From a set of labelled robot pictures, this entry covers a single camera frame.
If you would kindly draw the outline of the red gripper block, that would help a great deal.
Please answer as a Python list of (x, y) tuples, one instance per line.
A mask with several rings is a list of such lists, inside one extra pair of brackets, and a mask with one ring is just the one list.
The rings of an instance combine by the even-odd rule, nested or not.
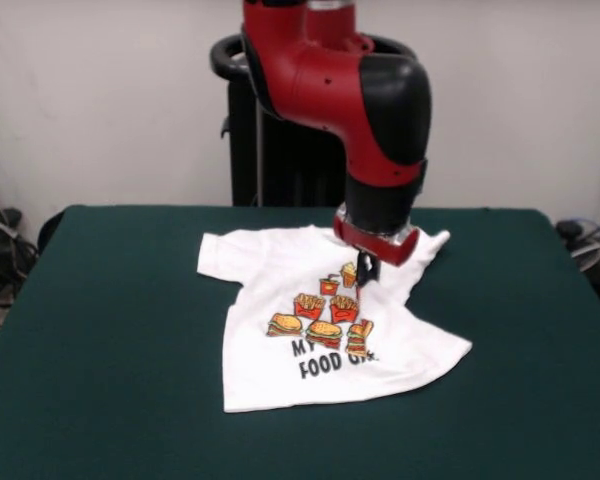
[(361, 230), (351, 222), (345, 203), (336, 210), (333, 229), (342, 242), (359, 250), (356, 267), (358, 287), (379, 278), (380, 260), (396, 267), (404, 264), (414, 253), (420, 237), (420, 229), (410, 223), (393, 235)]

